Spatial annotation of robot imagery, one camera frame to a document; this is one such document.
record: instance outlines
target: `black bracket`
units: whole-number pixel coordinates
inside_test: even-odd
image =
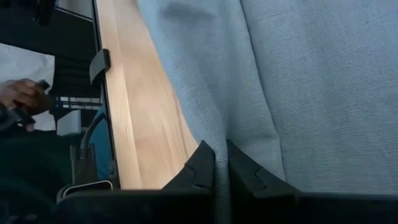
[[[95,87],[101,86],[101,81],[105,78],[105,73],[111,68],[111,58],[107,49],[101,49],[91,61],[90,81]]]

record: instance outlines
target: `gray upholstery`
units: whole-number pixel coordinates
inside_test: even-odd
[[[398,194],[396,0],[139,1],[197,141],[306,192]]]

